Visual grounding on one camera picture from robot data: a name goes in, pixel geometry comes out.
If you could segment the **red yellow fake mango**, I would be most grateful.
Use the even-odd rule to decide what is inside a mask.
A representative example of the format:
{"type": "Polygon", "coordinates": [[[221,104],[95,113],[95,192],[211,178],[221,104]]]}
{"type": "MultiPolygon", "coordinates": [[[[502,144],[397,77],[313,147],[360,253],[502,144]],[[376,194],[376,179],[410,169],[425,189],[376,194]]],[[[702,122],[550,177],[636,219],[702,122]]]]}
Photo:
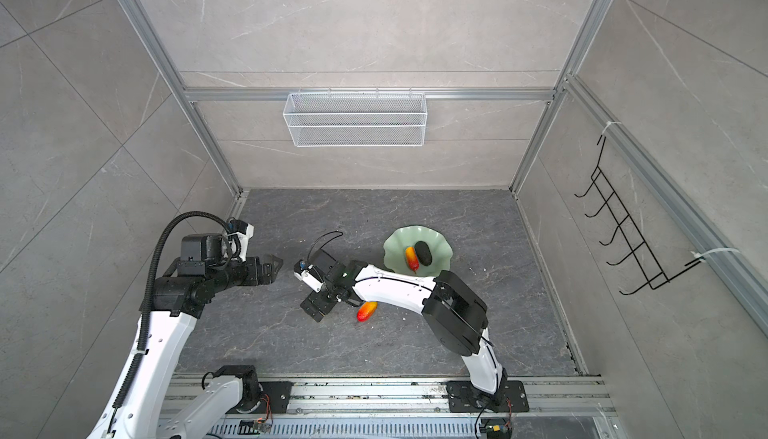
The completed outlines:
{"type": "Polygon", "coordinates": [[[416,250],[413,246],[408,246],[405,249],[405,259],[407,267],[413,271],[416,272],[420,267],[420,261],[417,256],[416,250]]]}

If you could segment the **dark fake avocado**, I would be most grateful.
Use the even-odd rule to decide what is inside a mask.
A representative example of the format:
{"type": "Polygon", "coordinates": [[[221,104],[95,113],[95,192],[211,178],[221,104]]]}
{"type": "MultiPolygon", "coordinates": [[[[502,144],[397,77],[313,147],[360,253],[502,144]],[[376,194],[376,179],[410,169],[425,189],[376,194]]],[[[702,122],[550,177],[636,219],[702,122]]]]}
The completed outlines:
{"type": "Polygon", "coordinates": [[[414,251],[418,261],[424,266],[430,266],[433,262],[433,256],[429,245],[425,241],[418,241],[414,244],[414,251]]]}

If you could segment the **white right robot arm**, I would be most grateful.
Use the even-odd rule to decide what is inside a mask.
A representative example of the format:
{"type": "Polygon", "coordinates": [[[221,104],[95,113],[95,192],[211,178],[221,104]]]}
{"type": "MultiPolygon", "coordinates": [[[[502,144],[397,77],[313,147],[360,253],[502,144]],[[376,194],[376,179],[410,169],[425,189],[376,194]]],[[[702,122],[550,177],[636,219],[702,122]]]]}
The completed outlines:
{"type": "Polygon", "coordinates": [[[320,322],[339,303],[378,302],[421,315],[446,349],[458,354],[472,387],[499,403],[507,375],[488,332],[486,303],[456,274],[397,274],[363,261],[345,265],[323,250],[294,265],[295,277],[311,289],[301,308],[320,322]]]}

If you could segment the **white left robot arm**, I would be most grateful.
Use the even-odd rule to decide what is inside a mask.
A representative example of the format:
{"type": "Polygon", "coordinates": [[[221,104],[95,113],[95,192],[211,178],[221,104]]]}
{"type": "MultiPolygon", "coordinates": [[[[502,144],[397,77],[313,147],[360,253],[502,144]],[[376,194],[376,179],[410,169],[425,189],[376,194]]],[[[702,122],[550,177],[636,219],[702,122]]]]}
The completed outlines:
{"type": "Polygon", "coordinates": [[[251,235],[193,234],[163,274],[150,273],[135,344],[90,435],[93,438],[203,438],[227,413],[272,417],[272,401],[252,365],[204,375],[195,399],[162,423],[160,413],[181,352],[213,298],[235,287],[269,285],[282,259],[248,255],[251,235]]]}

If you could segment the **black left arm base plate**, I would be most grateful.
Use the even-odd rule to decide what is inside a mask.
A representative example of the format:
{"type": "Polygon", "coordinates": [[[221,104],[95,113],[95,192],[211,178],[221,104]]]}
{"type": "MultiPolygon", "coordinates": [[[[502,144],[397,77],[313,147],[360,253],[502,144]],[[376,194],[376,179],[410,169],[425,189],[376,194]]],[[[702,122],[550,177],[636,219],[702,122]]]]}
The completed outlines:
{"type": "Polygon", "coordinates": [[[258,386],[245,384],[242,399],[231,412],[262,417],[266,416],[267,410],[284,414],[288,409],[293,385],[290,381],[260,382],[258,386]]]}

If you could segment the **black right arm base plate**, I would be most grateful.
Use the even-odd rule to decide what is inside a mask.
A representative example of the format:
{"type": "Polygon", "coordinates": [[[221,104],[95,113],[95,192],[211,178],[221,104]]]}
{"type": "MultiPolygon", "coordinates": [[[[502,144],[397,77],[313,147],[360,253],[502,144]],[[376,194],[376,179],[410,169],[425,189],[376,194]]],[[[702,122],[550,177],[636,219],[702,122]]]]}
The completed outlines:
{"type": "Polygon", "coordinates": [[[475,388],[470,381],[446,383],[449,410],[452,413],[480,412],[527,413],[530,411],[527,393],[521,381],[505,379],[495,394],[475,388]]]}

